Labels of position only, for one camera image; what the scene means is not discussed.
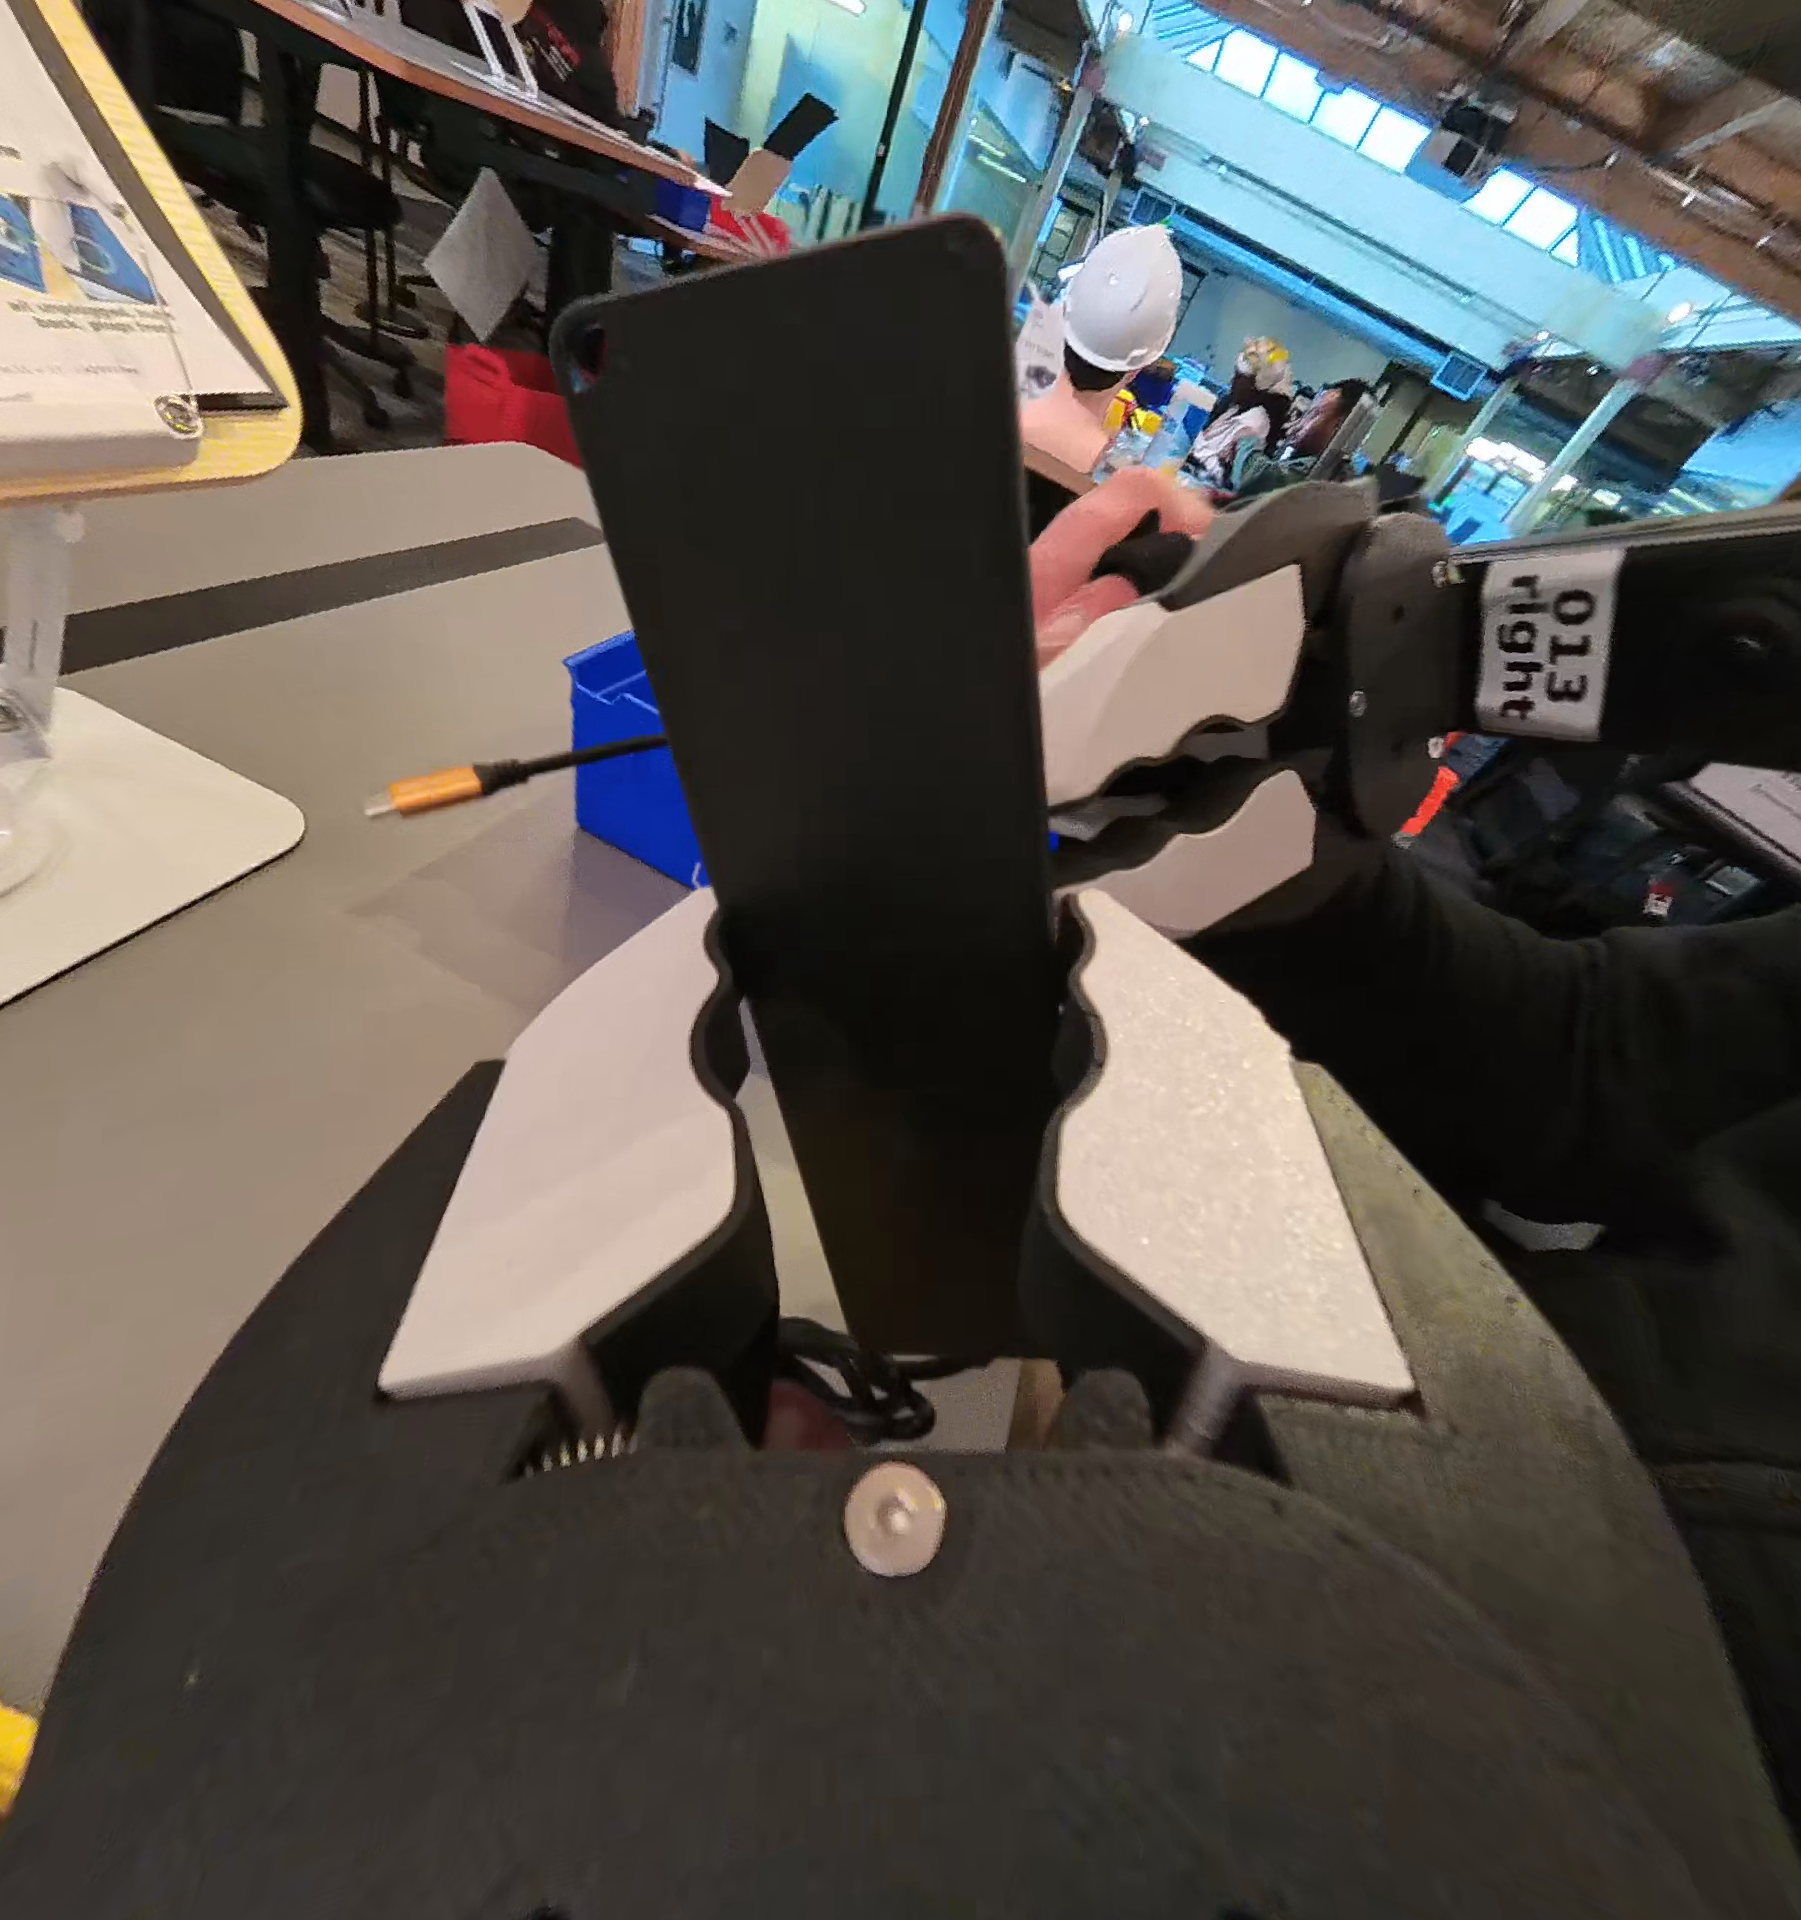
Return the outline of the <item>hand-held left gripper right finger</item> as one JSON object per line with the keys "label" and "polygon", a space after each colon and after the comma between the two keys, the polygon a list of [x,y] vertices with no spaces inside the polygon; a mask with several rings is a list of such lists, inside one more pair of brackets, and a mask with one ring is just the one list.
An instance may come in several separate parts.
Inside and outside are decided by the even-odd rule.
{"label": "hand-held left gripper right finger", "polygon": [[1132,1379],[1168,1451],[1220,1451],[1260,1395],[1418,1410],[1290,1046],[1105,893],[1068,900],[1064,931],[1021,1256],[1037,1351],[1068,1379]]}

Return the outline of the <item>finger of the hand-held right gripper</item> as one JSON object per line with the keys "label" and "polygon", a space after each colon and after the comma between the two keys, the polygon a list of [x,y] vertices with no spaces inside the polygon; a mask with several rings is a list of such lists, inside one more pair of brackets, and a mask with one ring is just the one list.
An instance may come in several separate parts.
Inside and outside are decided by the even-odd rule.
{"label": "finger of the hand-held right gripper", "polygon": [[1103,893],[1168,938],[1224,925],[1316,858],[1313,795],[1292,768],[1214,764],[1151,810],[1103,819],[1053,852],[1059,897]]}
{"label": "finger of the hand-held right gripper", "polygon": [[1297,563],[1170,610],[1105,613],[1039,673],[1047,800],[1096,798],[1125,770],[1160,764],[1207,725],[1280,715],[1306,633]]}

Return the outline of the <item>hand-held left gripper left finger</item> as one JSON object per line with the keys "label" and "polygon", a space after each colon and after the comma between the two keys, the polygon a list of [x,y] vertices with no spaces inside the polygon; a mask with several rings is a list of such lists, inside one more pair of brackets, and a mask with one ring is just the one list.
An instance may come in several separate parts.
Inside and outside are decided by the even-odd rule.
{"label": "hand-held left gripper left finger", "polygon": [[683,1366],[756,1428],[778,1273],[749,1071],[718,900],[678,900],[514,1041],[381,1392],[548,1388],[607,1438]]}

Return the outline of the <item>blue plastic bin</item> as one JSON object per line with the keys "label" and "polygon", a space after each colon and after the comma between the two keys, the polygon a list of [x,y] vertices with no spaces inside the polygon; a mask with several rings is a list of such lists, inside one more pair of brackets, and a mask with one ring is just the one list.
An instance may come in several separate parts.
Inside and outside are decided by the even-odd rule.
{"label": "blue plastic bin", "polygon": [[[597,748],[665,730],[633,632],[601,640],[566,661],[570,748]],[[673,756],[649,745],[575,767],[578,828],[689,889],[705,867]]]}

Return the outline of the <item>black usb cable orange plug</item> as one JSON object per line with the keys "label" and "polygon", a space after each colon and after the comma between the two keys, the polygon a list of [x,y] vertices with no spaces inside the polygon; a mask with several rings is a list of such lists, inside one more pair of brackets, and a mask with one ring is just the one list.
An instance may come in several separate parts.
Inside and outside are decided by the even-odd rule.
{"label": "black usb cable orange plug", "polygon": [[668,744],[670,739],[663,733],[632,735],[547,756],[472,763],[441,772],[408,776],[389,782],[382,791],[367,798],[367,802],[361,803],[361,817],[367,820],[415,819],[464,803],[475,803],[555,772],[575,772],[586,767],[644,756],[668,748]]}

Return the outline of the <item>person's right forearm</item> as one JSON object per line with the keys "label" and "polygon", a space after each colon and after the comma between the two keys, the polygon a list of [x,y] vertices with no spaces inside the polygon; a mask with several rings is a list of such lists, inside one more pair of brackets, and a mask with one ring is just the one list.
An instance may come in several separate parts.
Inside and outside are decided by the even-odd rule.
{"label": "person's right forearm", "polygon": [[1465,1201],[1801,1231],[1801,906],[1560,938],[1388,852],[1186,950]]}

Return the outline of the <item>person's right hand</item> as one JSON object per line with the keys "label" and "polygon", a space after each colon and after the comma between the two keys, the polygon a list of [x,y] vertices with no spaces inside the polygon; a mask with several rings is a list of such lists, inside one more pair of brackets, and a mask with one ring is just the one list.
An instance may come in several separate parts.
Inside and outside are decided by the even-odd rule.
{"label": "person's right hand", "polygon": [[1216,515],[1205,491],[1150,467],[1119,470],[1058,513],[1029,549],[1039,667],[1164,590]]}

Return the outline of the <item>white printed sign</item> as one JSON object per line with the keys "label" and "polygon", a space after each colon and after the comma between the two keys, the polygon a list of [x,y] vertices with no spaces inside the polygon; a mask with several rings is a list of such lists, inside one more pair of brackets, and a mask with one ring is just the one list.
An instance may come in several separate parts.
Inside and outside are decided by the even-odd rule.
{"label": "white printed sign", "polygon": [[1801,772],[1711,764],[1684,791],[1774,864],[1801,873]]}

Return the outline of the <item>white hard hat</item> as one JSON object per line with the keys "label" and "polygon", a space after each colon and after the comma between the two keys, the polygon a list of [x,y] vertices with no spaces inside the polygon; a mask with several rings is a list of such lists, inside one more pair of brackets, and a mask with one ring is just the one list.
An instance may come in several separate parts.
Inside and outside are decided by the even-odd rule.
{"label": "white hard hat", "polygon": [[1140,372],[1165,352],[1180,298],[1183,263],[1172,228],[1117,228],[1096,243],[1066,284],[1064,347],[1097,372]]}

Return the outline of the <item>person's black jacket torso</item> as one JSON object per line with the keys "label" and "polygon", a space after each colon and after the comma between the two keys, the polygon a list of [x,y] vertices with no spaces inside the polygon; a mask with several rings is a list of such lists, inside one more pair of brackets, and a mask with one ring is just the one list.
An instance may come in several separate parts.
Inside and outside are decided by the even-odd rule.
{"label": "person's black jacket torso", "polygon": [[1599,1229],[1517,1273],[1655,1480],[1801,1851],[1801,1092],[1577,1090],[1490,1192]]}

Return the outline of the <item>red storage bin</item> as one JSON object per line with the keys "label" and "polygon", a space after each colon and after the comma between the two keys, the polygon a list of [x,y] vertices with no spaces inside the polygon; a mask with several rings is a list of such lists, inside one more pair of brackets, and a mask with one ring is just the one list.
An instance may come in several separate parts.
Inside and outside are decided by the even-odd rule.
{"label": "red storage bin", "polygon": [[566,392],[543,352],[448,344],[443,357],[444,444],[528,444],[585,466]]}

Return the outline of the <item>white paper sheet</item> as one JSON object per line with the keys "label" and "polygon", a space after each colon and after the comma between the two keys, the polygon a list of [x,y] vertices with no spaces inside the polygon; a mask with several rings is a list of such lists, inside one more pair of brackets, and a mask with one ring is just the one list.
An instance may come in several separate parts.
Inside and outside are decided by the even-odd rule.
{"label": "white paper sheet", "polygon": [[478,173],[425,266],[475,344],[528,347],[543,337],[548,248],[495,167]]}

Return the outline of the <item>wooden desk black legs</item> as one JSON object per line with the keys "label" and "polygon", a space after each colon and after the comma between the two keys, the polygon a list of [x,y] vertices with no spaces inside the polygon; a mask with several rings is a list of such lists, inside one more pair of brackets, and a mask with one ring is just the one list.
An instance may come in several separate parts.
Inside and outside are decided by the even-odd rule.
{"label": "wooden desk black legs", "polygon": [[263,179],[269,234],[273,326],[294,372],[304,415],[304,449],[335,447],[320,337],[319,251],[311,209],[311,125],[319,70],[340,64],[374,82],[401,82],[431,100],[436,131],[456,131],[480,165],[547,186],[574,212],[557,223],[561,288],[555,309],[609,286],[604,247],[615,232],[649,234],[683,251],[743,260],[747,248],[707,228],[663,215],[660,184],[711,204],[729,189],[602,121],[512,81],[488,53],[462,53],[401,24],[392,4],[215,4],[215,13],[255,36],[264,100]]}

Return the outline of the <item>white instruction board stand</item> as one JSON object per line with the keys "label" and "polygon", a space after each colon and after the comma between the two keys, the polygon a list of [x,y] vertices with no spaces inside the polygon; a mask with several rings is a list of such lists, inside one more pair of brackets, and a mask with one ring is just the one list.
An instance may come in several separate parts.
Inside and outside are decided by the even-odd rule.
{"label": "white instruction board stand", "polygon": [[0,900],[0,1008],[302,844],[291,800],[61,688],[83,509],[258,479],[302,425],[79,8],[0,1],[0,733],[48,748],[57,832]]}

